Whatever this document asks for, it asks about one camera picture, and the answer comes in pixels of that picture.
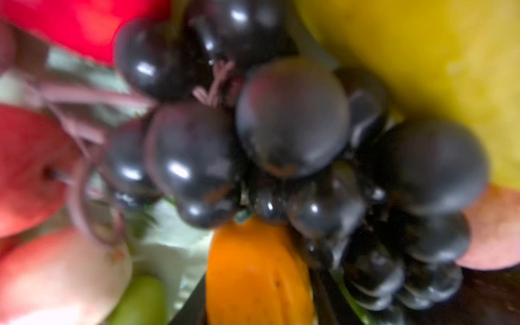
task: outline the green grape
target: green grape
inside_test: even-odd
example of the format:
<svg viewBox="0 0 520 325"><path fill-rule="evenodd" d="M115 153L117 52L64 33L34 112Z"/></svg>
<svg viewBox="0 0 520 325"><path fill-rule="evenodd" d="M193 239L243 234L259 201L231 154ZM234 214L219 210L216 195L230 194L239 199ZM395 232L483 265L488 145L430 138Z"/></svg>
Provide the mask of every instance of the green grape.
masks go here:
<svg viewBox="0 0 520 325"><path fill-rule="evenodd" d="M107 325L165 325L166 291L161 281L150 276L134 278Z"/></svg>

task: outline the bunch of grapes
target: bunch of grapes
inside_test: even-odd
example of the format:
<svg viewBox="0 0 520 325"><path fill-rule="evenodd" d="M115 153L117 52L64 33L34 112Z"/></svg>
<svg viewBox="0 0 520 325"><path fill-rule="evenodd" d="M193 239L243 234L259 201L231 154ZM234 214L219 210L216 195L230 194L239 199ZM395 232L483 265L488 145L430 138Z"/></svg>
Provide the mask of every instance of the bunch of grapes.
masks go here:
<svg viewBox="0 0 520 325"><path fill-rule="evenodd" d="M121 29L117 68L162 104L107 142L114 202L166 195L202 228L242 209L290 224L309 267L341 266L381 317L449 299L470 241L461 210L488 182L484 149L434 117L389 129L385 87L298 58L285 13L278 0L195 0L180 36L144 20Z"/></svg>

